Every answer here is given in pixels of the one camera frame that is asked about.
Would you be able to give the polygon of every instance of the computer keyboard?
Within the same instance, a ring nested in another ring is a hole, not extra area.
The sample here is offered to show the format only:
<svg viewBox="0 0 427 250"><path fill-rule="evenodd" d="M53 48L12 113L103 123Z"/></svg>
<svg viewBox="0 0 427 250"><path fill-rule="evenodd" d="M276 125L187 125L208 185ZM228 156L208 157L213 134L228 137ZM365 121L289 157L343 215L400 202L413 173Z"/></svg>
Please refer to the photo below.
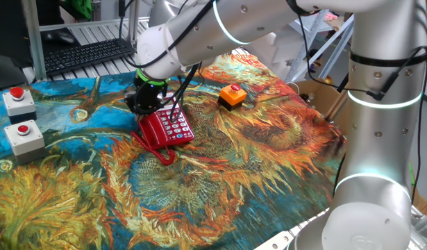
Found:
<svg viewBox="0 0 427 250"><path fill-rule="evenodd" d="M45 69L49 76L69 72L73 69L81 69L82 67L121 58L123 57L121 49L125 51L126 56L131 56L135 53L129 42L119 38L49 52L44 55Z"/></svg>

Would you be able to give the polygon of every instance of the table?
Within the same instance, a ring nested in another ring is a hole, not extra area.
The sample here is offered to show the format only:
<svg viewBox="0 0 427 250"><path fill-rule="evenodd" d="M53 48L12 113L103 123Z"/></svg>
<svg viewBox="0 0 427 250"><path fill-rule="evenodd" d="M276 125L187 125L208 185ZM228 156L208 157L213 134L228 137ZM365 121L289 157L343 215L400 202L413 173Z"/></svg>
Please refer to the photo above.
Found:
<svg viewBox="0 0 427 250"><path fill-rule="evenodd" d="M133 73L28 86L49 156L24 166L5 139L0 92L1 243L253 249L326 209L344 136L254 56L219 57L202 74L184 103L196 138L168 167L129 135ZM230 83L249 93L233 112L217 105Z"/></svg>

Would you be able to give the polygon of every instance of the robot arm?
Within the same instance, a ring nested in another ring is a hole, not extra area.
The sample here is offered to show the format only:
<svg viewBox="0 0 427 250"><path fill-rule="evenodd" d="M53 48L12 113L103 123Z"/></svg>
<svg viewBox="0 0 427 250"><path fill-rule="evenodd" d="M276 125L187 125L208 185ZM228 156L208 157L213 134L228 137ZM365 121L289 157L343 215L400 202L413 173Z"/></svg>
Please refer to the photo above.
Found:
<svg viewBox="0 0 427 250"><path fill-rule="evenodd" d="M355 13L349 88L379 92L416 48L427 47L425 0L200 0L139 38L142 65L167 51L141 69L141 77L181 74L181 68L282 28L297 13L322 8ZM203 17L190 26L201 11ZM168 50L187 27L185 37ZM406 249L411 207L407 163L424 61L404 67L381 101L348 91L352 129L332 206L299 233L289 250Z"/></svg>

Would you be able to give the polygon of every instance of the cable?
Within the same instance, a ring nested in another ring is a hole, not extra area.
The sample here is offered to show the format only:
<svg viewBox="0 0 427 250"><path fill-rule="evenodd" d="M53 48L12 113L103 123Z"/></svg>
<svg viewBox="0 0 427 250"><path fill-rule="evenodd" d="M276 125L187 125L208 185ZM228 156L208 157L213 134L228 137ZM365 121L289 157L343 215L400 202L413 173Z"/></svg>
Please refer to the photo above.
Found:
<svg viewBox="0 0 427 250"><path fill-rule="evenodd" d="M341 159L340 166L338 167L337 176L335 177L335 184L333 185L332 197L335 196L335 191L337 189L338 178L340 177L341 168L343 167L344 159L346 159L346 154L344 154L343 159Z"/></svg>
<svg viewBox="0 0 427 250"><path fill-rule="evenodd" d="M127 4L127 6L125 7L125 10L127 10L130 5L134 2L135 0L130 0ZM207 12L213 7L213 2L217 1L217 0L209 0L209 2L207 2L207 4L201 9L201 11L199 11L198 15L196 15L196 17L189 23L189 25L187 26L187 28L185 28L185 30L179 35L178 38L176 38L176 40L174 40L174 42L168 47L168 51L171 51L174 47L176 47L176 45L179 44L179 42L181 42L182 39L184 39L184 37L194 28L194 26L199 23L199 21L201 21L202 17L204 17L204 15L207 14ZM121 23L120 23L120 27L119 27L119 38L122 38L122 24L124 21L124 17L121 17ZM121 49L122 55L123 57L126 59L126 55L123 49ZM164 58L164 56L167 55L167 50L163 51L157 58L153 59L152 61L143 64L143 65L136 65L135 63L130 62L128 59L126 59L126 62L136 68L146 68L146 67L150 67L153 64L157 63L159 60L161 60L162 58Z"/></svg>
<svg viewBox="0 0 427 250"><path fill-rule="evenodd" d="M295 85L296 86L296 88L297 88L297 90L298 90L298 95L300 95L300 93L299 93L299 86L296 84L296 83L293 83L293 82L289 82L289 83L287 83L287 84L292 84L292 85Z"/></svg>
<svg viewBox="0 0 427 250"><path fill-rule="evenodd" d="M337 89L337 88L338 88L337 86L330 85L330 84L327 84L327 83L323 83L323 82L321 82L321 81L318 81L318 80L317 80L317 79L315 79L315 78L312 76L312 74L310 73L310 63L309 63L309 58L307 57L307 55L309 54L309 50L308 50L308 39L307 39L307 37L305 36L303 20L301 20L301 16L300 16L300 15L298 15L298 18L299 18L299 23L300 23L300 25L301 25L301 30L303 31L303 39L304 39L305 54L306 54L305 61L307 62L307 65L308 65L308 75L309 75L309 77L310 77L312 80L314 80L315 82L319 83L319 84L327 85L327 86L330 86L330 87L332 87L332 88ZM367 93L367 91L366 91L366 90L358 90L358 89L350 89L350 88L344 88L343 90L350 90L350 91L358 91L358 92L364 92L364 93Z"/></svg>
<svg viewBox="0 0 427 250"><path fill-rule="evenodd" d="M175 117L173 116L174 110L176 109L176 104L179 102L179 99L182 99L182 102L183 102L184 91L187 89L188 85L192 81L193 76L196 73L196 71L198 70L198 68L199 68L199 64L193 65L192 69L190 70L190 73L188 74L187 78L184 80L184 83L181 85L183 89L181 90L181 93L176 97L176 100L173 103L173 107L171 107L171 112L170 112L170 122L171 123L176 122L176 119L179 118L179 115L182 112L183 107L182 107L182 104L181 104L181 106L179 107L178 115L175 116Z"/></svg>
<svg viewBox="0 0 427 250"><path fill-rule="evenodd" d="M427 86L427 60L426 60L426 75L424 76L424 83L423 83L423 92L422 94L426 92L426 86ZM417 165L417 175L415 176L415 183L414 183L414 190L412 191L412 199L411 204L414 204L415 200L415 191L417 190L417 183L419 182L420 177L420 168L421 168L421 114L423 112L423 98L420 100L419 105L419 125L417 129L417 157L418 157L418 165Z"/></svg>
<svg viewBox="0 0 427 250"><path fill-rule="evenodd" d="M381 101L383 99L383 97L386 95L387 91L389 91L389 89L392 87L392 85L395 83L395 81L397 80L397 78L400 75L400 72L409 65L409 63L411 62L411 60L422 50L422 49L426 49L427 51L427 46L420 46L417 47L415 49L415 51L412 53L412 55L408 58L408 60L394 73L392 73L389 78L386 80L385 84L383 85L383 87L381 88L381 90L379 92L372 92L372 91L368 91L367 94L371 97L373 97L375 100L377 101Z"/></svg>
<svg viewBox="0 0 427 250"><path fill-rule="evenodd" d="M187 4L188 1L189 0L185 0L185 2L183 3L183 5L181 6L181 8L178 11L178 14L176 14L176 15L179 15L181 13L181 11L184 9L185 4Z"/></svg>

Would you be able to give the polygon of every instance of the sunflower pattern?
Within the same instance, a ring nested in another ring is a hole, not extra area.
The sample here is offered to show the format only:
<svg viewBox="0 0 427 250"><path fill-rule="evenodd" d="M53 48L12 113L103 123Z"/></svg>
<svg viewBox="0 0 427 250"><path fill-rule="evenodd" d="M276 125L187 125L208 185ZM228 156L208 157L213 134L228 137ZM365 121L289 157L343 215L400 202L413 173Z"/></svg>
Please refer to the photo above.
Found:
<svg viewBox="0 0 427 250"><path fill-rule="evenodd" d="M49 156L23 166L0 92L0 248L253 249L326 209L341 133L254 56L202 74L183 106L195 139L168 167L129 135L133 74L27 86ZM228 112L231 83L249 94Z"/></svg>

